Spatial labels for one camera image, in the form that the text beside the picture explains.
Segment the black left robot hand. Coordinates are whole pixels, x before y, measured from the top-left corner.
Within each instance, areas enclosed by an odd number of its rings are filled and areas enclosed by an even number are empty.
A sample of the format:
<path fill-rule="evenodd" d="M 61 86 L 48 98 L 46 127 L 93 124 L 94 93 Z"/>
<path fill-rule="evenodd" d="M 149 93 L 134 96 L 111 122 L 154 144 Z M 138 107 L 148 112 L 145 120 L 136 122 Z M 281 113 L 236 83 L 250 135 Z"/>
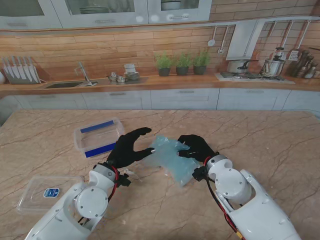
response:
<path fill-rule="evenodd" d="M 134 151 L 134 144 L 136 140 L 140 136 L 144 136 L 151 131 L 152 129 L 149 127 L 142 127 L 120 136 L 114 149 L 109 154 L 106 163 L 109 166 L 120 169 L 151 155 L 155 150 L 152 147 Z"/>

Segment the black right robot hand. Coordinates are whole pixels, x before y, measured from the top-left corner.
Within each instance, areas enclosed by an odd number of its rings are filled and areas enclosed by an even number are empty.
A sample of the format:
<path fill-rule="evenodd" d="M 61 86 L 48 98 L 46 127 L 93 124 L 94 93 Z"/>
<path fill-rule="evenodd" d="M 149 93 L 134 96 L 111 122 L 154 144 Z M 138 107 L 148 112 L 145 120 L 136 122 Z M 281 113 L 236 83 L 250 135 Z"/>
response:
<path fill-rule="evenodd" d="M 178 141 L 189 147 L 187 150 L 178 151 L 178 155 L 184 158 L 194 158 L 198 162 L 206 163 L 219 153 L 214 152 L 207 142 L 198 135 L 181 135 Z"/>

